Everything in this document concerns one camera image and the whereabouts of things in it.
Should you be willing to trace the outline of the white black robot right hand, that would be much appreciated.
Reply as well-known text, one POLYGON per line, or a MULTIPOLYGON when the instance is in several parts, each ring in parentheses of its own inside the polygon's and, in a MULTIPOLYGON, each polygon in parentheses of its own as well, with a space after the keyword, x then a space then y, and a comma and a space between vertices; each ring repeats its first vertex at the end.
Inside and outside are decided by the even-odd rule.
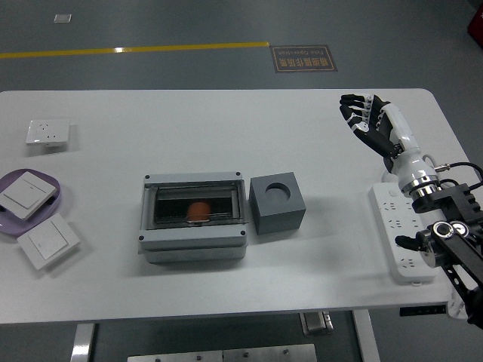
POLYGON ((396 176, 405 195, 435 191, 434 167, 422 157, 418 142, 399 108, 375 94, 344 94, 340 112, 354 135, 383 157, 388 173, 396 176))

